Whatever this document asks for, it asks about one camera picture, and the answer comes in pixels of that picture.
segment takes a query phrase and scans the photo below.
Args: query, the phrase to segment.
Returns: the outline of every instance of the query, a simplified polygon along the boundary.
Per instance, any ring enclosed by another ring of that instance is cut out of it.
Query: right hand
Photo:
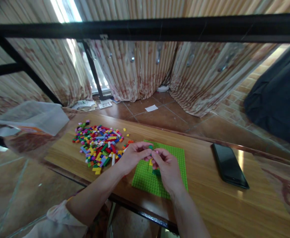
[[[166,191],[171,196],[182,192],[185,186],[181,179],[177,158],[162,148],[155,149],[152,157],[153,169],[159,167]]]

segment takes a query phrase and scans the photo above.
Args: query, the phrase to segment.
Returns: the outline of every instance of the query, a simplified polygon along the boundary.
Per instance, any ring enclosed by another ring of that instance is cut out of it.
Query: beige curtain
[[[62,22],[65,14],[50,0],[0,1],[0,24]],[[8,39],[37,75],[65,105],[92,97],[91,86],[75,40]],[[0,47],[0,65],[14,62]],[[25,73],[0,77],[0,114],[23,101],[49,98]]]
[[[290,13],[290,1],[284,0],[75,2],[83,20],[88,21]],[[223,100],[277,47],[276,44],[243,44],[244,49],[228,67],[218,72],[217,67],[230,52],[231,43],[196,43],[190,67],[186,66],[191,54],[190,42],[164,42],[159,65],[155,64],[157,42],[136,42],[133,63],[128,44],[91,41],[114,97],[130,101],[145,99],[161,83],[167,83],[171,96],[181,107],[199,117]]]

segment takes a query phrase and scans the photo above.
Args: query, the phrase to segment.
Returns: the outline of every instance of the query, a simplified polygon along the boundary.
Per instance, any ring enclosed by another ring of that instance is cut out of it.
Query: clear plastic container
[[[69,121],[60,104],[26,101],[0,116],[0,124],[55,136]]]

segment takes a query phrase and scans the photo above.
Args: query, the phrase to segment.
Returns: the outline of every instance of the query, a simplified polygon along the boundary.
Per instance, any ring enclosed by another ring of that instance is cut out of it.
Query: green baseplate
[[[188,183],[187,183],[187,173],[186,173],[186,164],[185,164],[185,151],[184,149],[164,145],[156,142],[152,142],[149,140],[144,140],[146,142],[153,143],[154,149],[156,148],[164,148],[168,150],[172,155],[174,155],[179,164],[180,173],[182,181],[185,185],[185,188],[188,191]],[[152,174],[153,167],[149,165],[149,161],[141,160],[137,166],[134,174],[132,186],[143,191],[152,193],[156,196],[170,199],[170,195],[165,190],[162,179],[160,176],[156,176]]]

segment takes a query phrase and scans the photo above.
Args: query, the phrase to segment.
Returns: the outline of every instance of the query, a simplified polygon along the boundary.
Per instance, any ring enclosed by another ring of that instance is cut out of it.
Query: smartphone
[[[233,150],[219,144],[212,144],[212,149],[222,180],[241,188],[250,189]]]

